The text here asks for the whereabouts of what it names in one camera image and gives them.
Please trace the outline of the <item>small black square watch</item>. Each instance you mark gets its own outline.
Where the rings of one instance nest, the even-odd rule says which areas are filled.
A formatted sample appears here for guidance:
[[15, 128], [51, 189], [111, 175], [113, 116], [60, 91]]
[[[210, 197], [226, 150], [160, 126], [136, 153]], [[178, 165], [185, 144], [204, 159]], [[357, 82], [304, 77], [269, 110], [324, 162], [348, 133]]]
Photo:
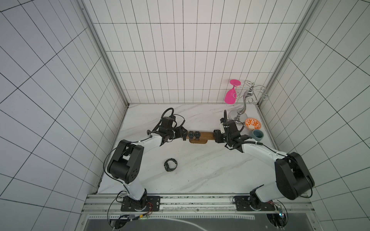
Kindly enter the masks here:
[[189, 140], [193, 140], [193, 139], [194, 139], [194, 137], [195, 137], [194, 132], [193, 132], [193, 131], [189, 131], [189, 132], [188, 132], [188, 139], [189, 139]]

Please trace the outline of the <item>brown wooden watch stand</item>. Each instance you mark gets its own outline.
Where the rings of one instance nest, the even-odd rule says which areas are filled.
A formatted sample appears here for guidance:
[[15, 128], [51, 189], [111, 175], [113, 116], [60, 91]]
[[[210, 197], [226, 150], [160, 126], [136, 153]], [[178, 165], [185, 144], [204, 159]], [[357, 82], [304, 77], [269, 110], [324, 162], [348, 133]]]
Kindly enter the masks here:
[[188, 136], [187, 136], [187, 139], [189, 140], [190, 143], [194, 143], [194, 144], [206, 144], [208, 141], [215, 141], [214, 134], [212, 132], [200, 131], [200, 133], [201, 133], [201, 137], [198, 141], [195, 139], [189, 140]]

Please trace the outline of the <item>black slim strap watch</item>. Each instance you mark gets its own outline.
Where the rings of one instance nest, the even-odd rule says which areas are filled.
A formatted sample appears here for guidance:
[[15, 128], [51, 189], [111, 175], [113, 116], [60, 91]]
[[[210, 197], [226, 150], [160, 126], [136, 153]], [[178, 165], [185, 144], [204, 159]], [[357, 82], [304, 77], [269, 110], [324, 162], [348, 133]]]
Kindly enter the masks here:
[[194, 137], [195, 137], [195, 140], [198, 141], [201, 137], [201, 133], [199, 131], [194, 132]]

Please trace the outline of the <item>chunky black sport watch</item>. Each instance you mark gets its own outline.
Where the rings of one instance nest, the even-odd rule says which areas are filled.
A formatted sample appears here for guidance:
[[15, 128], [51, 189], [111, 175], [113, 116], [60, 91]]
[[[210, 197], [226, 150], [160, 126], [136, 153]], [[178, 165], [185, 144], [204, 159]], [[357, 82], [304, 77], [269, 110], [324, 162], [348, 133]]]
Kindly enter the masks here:
[[164, 168], [166, 172], [173, 172], [177, 169], [178, 162], [174, 158], [167, 159], [164, 162]]

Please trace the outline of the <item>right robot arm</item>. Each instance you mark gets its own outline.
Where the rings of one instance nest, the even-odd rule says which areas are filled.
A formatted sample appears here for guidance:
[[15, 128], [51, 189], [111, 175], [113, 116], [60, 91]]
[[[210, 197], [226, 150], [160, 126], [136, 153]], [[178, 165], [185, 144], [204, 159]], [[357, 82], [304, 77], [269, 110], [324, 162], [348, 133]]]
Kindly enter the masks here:
[[315, 186], [311, 173], [298, 153], [279, 152], [249, 135], [241, 135], [236, 122], [228, 119], [226, 110], [220, 119], [220, 126], [220, 130], [214, 130], [214, 139], [217, 143], [224, 143], [228, 150], [250, 154], [275, 171], [275, 179], [271, 183], [250, 191], [247, 203], [252, 210], [260, 211], [263, 203], [281, 198], [295, 200]]

